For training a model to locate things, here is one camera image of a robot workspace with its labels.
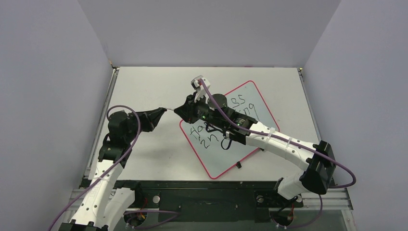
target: white tabletop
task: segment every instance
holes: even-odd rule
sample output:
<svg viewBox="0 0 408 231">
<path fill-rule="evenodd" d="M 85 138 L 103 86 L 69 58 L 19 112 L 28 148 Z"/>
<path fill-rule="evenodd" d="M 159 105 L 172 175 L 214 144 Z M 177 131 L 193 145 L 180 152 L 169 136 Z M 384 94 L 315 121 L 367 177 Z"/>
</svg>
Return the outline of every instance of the white tabletop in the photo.
<svg viewBox="0 0 408 231">
<path fill-rule="evenodd" d="M 309 142 L 318 142 L 316 129 L 296 68 L 258 67 L 121 67 L 110 106 L 124 104 L 135 111 L 157 107 L 176 108 L 194 92 L 190 81 L 203 75 L 210 91 L 226 93 L 253 80 L 274 115 L 280 131 Z M 139 136 L 119 180 L 212 180 L 179 127 L 180 117 L 166 112 L 153 132 Z M 108 133 L 107 121 L 101 138 Z M 95 169 L 93 161 L 91 176 Z M 299 169 L 272 153 L 259 151 L 217 180 L 278 180 Z"/>
</svg>

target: whiteboard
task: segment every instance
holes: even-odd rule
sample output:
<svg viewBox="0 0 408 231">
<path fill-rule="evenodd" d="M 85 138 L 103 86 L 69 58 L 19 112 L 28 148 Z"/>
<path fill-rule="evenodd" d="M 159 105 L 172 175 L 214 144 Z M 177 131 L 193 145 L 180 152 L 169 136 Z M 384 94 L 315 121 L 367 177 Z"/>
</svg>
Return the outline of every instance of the whiteboard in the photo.
<svg viewBox="0 0 408 231">
<path fill-rule="evenodd" d="M 251 116 L 268 127 L 279 130 L 275 118 L 253 81 L 246 81 L 226 93 L 225 96 L 227 97 L 228 107 Z M 224 138 L 219 131 L 207 132 L 205 123 L 202 120 L 194 124 L 181 120 L 180 128 L 211 179 L 217 179 L 236 166 L 237 162 L 258 151 L 255 147 L 238 142 L 232 142 L 230 148 L 225 150 L 229 140 Z"/>
</svg>

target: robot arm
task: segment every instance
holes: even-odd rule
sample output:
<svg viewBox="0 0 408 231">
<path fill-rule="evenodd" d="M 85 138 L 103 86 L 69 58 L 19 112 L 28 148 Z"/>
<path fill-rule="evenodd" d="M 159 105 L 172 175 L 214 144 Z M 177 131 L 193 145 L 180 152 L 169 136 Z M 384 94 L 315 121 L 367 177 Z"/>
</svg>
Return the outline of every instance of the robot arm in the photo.
<svg viewBox="0 0 408 231">
<path fill-rule="evenodd" d="M 136 137 L 138 126 L 141 126 L 141 131 L 153 131 L 165 111 L 165 108 L 157 108 L 151 111 L 137 112 L 140 125 L 133 113 L 127 114 L 124 111 L 119 111 L 109 116 L 109 133 L 103 139 L 91 185 L 97 180 L 99 182 L 85 195 L 70 223 L 63 223 L 59 231 L 114 230 L 124 211 L 130 205 L 142 201 L 144 197 L 141 195 L 139 184 L 132 185 L 130 188 L 117 189 L 109 201 L 110 193 L 117 178 L 125 168 L 128 156 L 123 158 L 107 175 L 104 177 L 101 175 L 130 148 L 131 142 Z"/>
<path fill-rule="evenodd" d="M 204 80 L 202 76 L 193 79 L 191 84 L 196 92 L 187 96 L 185 103 L 174 110 L 177 115 L 191 124 L 197 120 L 203 120 L 206 122 L 207 132 L 220 131 L 230 142 L 236 141 L 261 148 L 298 166 L 300 169 L 298 173 L 281 178 L 275 186 L 275 191 L 285 199 L 289 200 L 309 191 L 326 194 L 335 165 L 312 151 L 334 159 L 330 144 L 321 141 L 317 145 L 293 139 L 275 131 L 274 128 L 268 128 L 254 118 L 228 107 L 227 99 L 222 94 L 212 95 L 215 102 L 210 99 L 206 102 L 205 93 L 203 93 L 205 87 L 202 83 L 208 89 L 207 79 Z"/>
</svg>

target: white wall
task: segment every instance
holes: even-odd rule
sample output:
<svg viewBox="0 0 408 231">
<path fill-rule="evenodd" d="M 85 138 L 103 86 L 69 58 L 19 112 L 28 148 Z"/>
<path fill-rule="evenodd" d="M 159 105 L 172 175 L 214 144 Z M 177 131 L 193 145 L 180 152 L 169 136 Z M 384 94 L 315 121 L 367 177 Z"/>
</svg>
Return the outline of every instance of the white wall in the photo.
<svg viewBox="0 0 408 231">
<path fill-rule="evenodd" d="M 361 231 L 407 230 L 407 10 L 406 0 L 342 0 L 304 68 L 321 135 L 356 173 Z"/>
<path fill-rule="evenodd" d="M 76 0 L 0 2 L 1 230 L 46 230 L 68 202 L 111 73 Z"/>
<path fill-rule="evenodd" d="M 116 66 L 300 67 L 340 0 L 78 0 Z"/>
</svg>

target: bolt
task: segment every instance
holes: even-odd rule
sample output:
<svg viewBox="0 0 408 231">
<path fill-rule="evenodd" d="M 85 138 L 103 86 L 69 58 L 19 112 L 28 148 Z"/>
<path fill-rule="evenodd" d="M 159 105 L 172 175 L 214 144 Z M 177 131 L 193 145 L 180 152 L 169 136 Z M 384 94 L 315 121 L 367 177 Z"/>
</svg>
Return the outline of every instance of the bolt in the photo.
<svg viewBox="0 0 408 231">
<path fill-rule="evenodd" d="M 256 201 L 258 201 L 258 203 L 262 203 L 264 201 L 264 197 L 259 195 L 256 197 Z"/>
<path fill-rule="evenodd" d="M 160 196 L 154 196 L 153 197 L 153 203 L 157 204 L 160 201 Z"/>
</svg>

